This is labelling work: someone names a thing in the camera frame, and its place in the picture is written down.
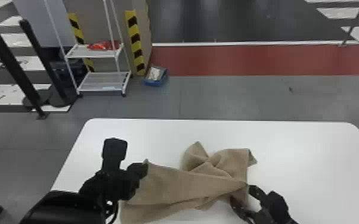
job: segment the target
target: white table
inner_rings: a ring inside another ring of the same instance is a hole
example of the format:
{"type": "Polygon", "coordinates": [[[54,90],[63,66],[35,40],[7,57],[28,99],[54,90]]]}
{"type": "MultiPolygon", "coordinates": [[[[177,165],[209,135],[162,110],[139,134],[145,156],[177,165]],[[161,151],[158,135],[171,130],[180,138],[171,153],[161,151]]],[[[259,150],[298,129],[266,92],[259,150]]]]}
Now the white table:
{"type": "MultiPolygon", "coordinates": [[[[145,158],[179,167],[195,141],[209,154],[248,147],[258,160],[249,183],[283,195],[300,224],[359,223],[359,130],[349,123],[92,119],[52,189],[77,191],[100,169],[103,141],[111,137],[128,141],[122,168],[145,158]]],[[[245,224],[222,202],[155,223],[245,224]]]]}

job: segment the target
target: shelf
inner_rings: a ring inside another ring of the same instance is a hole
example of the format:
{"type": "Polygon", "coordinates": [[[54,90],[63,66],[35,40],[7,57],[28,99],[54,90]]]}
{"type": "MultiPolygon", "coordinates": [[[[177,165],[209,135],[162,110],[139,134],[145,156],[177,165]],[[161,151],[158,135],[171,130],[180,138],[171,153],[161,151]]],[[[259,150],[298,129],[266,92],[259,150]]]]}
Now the shelf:
{"type": "Polygon", "coordinates": [[[67,58],[115,58],[120,55],[123,44],[117,50],[91,50],[87,44],[76,44],[67,53],[67,58]]]}
{"type": "Polygon", "coordinates": [[[80,91],[123,91],[125,93],[130,76],[130,71],[89,72],[78,89],[80,91]]]}

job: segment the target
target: brown towel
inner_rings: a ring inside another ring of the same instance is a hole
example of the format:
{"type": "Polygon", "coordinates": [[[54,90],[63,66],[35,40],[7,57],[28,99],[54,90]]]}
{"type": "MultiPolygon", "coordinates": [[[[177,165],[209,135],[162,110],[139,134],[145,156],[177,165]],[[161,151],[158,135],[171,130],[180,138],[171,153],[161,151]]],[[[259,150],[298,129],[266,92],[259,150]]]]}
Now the brown towel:
{"type": "Polygon", "coordinates": [[[222,150],[209,157],[199,142],[186,150],[182,170],[148,163],[137,193],[122,203],[121,222],[146,223],[180,210],[208,209],[228,194],[245,202],[247,168],[255,163],[249,149],[222,150]]]}

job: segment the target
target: red floor marking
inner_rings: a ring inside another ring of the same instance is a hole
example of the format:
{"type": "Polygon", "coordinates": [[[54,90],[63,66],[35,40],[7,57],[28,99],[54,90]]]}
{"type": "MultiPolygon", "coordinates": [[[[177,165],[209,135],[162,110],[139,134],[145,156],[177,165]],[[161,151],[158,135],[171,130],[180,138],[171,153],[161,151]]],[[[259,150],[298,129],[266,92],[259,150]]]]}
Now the red floor marking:
{"type": "Polygon", "coordinates": [[[153,47],[171,76],[359,75],[359,45],[153,47]]]}

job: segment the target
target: cable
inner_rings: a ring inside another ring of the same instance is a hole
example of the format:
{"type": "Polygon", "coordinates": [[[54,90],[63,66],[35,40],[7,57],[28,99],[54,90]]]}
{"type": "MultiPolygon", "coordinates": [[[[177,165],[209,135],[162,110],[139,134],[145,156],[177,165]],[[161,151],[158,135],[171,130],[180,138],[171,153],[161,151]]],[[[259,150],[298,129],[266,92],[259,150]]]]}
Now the cable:
{"type": "Polygon", "coordinates": [[[116,201],[115,210],[114,210],[114,216],[113,216],[112,220],[109,222],[109,224],[112,224],[117,219],[118,207],[119,207],[118,206],[118,201],[116,201]]]}

